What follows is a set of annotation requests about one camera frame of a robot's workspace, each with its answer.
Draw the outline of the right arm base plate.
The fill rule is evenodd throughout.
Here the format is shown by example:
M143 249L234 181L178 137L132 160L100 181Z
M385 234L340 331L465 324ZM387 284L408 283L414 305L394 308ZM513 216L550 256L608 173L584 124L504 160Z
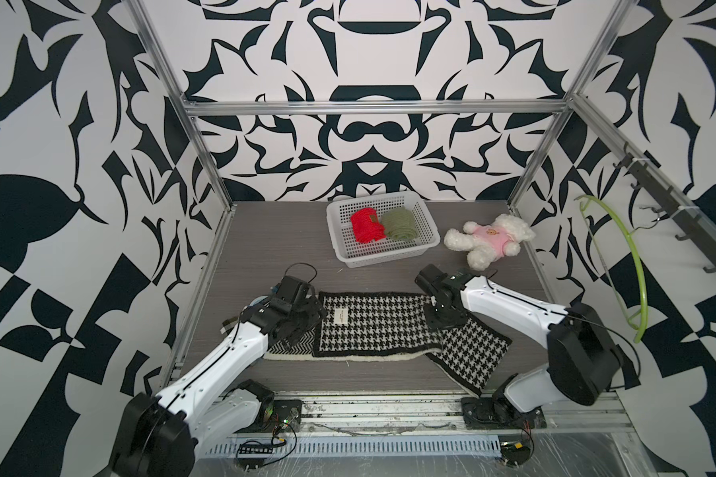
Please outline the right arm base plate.
M513 407L505 397L464 397L461 399L461 413L468 429L546 429L543 411L535 409L523 413Z

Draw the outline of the red knitted scarf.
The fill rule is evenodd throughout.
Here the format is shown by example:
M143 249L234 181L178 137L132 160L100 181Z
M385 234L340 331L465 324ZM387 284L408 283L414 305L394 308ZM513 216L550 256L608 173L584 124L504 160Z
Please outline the red knitted scarf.
M386 238L385 228L373 208L363 208L350 217L353 236L359 244L371 244Z

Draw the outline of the green knitted scarf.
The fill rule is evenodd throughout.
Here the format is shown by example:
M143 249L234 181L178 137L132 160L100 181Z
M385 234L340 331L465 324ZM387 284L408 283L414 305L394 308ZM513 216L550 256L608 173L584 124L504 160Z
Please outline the green knitted scarf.
M384 213L380 218L388 240L409 242L418 237L418 227L414 214L406 208L396 208Z

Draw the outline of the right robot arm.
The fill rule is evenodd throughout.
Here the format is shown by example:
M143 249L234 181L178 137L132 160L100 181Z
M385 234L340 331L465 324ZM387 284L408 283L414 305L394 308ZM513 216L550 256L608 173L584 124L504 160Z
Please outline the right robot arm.
M503 383L492 398L502 421L524 417L547 403L594 405L624 369L625 354L597 312L541 301L468 271L446 274L430 264L415 284L432 298L425 318L433 329L465 326L477 314L492 318L542 346L548 363Z

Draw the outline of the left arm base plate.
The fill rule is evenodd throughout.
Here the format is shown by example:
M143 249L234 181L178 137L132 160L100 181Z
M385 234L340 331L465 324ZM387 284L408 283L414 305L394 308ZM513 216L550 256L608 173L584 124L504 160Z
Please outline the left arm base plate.
M300 429L302 423L302 405L300 399L275 399L262 405L253 423L239 433L272 432L279 425L288 423L294 430Z

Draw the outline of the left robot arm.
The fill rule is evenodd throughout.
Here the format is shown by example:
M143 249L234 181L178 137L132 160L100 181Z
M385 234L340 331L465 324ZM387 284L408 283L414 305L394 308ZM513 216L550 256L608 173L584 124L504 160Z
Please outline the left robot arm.
M313 285L286 275L271 294L245 307L236 325L209 355L155 396L126 405L103 476L188 476L204 447L250 427L268 401L252 382L224 391L270 347L294 341L324 320Z

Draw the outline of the black white houndstooth scarf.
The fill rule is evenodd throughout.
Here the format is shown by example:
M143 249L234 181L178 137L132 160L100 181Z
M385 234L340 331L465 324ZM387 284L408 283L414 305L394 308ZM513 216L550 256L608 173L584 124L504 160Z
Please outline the black white houndstooth scarf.
M473 396L484 389L512 340L469 318L433 330L425 318L431 298L405 292L324 292L324 320L298 341L268 350L269 361L400 362L426 357Z

